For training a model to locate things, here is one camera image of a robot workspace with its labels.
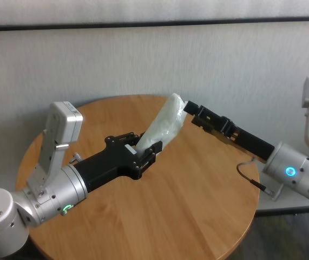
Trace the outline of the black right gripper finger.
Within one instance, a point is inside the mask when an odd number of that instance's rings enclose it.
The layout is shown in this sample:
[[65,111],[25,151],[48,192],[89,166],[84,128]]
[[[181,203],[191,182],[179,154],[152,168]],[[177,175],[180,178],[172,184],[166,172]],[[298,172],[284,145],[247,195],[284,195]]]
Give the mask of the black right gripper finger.
[[210,121],[211,120],[209,110],[206,107],[202,105],[197,105],[196,103],[193,103],[191,101],[187,102],[186,106],[184,107],[184,111],[192,115],[195,120],[200,120],[200,121]]
[[216,120],[217,116],[215,115],[195,115],[192,119],[192,123],[201,127],[205,132],[212,133],[215,131]]

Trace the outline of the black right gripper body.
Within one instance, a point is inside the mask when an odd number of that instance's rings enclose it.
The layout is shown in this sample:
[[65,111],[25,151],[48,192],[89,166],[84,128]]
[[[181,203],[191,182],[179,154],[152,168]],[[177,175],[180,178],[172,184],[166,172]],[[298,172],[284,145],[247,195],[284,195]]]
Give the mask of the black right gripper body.
[[272,144],[238,127],[225,116],[219,116],[211,112],[210,120],[213,127],[212,133],[217,138],[244,152],[248,152],[262,162],[266,162],[275,149]]

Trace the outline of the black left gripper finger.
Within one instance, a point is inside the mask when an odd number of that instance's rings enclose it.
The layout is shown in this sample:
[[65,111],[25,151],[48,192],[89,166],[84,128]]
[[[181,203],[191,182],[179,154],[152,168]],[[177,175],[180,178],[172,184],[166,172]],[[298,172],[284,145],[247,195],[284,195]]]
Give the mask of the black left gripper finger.
[[147,148],[144,153],[136,159],[136,178],[141,178],[143,173],[156,162],[156,156],[162,151],[163,143],[158,141]]
[[133,132],[126,133],[119,136],[119,141],[123,144],[128,144],[130,146],[136,146],[138,141],[141,139],[141,134],[134,134]]

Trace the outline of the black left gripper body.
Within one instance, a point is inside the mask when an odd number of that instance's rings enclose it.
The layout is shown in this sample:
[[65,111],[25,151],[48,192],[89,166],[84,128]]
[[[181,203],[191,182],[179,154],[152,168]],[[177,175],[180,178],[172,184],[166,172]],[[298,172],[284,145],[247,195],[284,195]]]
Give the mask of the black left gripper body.
[[104,150],[74,165],[89,193],[118,177],[140,179],[135,177],[135,165],[141,155],[133,146],[121,143],[119,136],[108,136],[105,143]]

